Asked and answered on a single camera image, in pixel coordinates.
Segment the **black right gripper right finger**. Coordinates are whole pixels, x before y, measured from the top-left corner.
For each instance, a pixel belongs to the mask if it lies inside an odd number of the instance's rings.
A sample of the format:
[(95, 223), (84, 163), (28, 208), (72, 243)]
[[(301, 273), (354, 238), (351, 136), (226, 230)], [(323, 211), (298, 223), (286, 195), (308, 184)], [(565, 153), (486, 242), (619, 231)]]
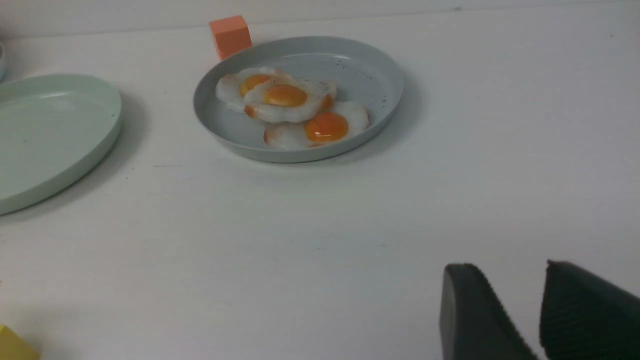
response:
[(578, 265), (549, 260), (539, 341), (549, 360), (637, 360), (640, 299)]

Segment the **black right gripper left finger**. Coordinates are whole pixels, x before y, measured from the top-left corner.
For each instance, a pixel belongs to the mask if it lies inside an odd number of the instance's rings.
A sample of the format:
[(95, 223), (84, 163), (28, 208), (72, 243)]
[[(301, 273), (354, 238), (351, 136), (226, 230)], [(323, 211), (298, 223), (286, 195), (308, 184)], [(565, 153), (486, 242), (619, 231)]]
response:
[(444, 360), (537, 360), (485, 274), (471, 263), (443, 271), (439, 337)]

